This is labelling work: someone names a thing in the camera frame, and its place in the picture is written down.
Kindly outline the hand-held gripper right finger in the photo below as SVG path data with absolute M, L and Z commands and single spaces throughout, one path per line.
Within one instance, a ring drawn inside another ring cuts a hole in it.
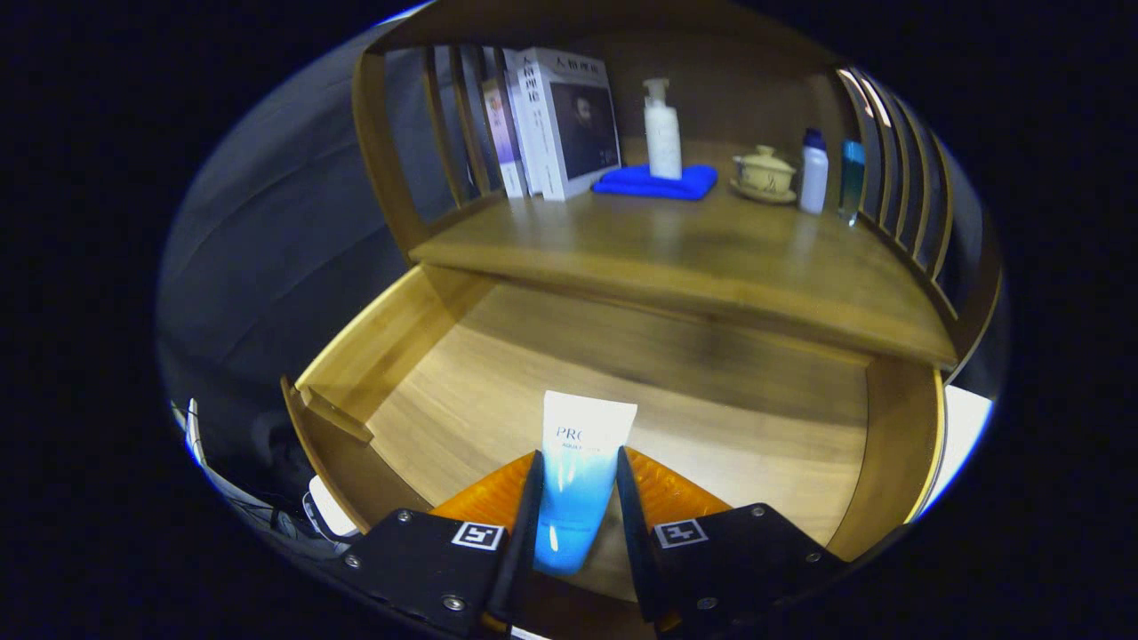
M 643 620 L 658 635 L 772 635 L 848 564 L 774 507 L 732 507 L 622 446 L 615 489 Z

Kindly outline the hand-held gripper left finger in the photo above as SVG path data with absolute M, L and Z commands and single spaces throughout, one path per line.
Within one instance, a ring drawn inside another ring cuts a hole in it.
M 427 639 L 508 639 L 535 558 L 544 459 L 517 458 L 430 511 L 391 511 L 343 556 L 343 583 Z

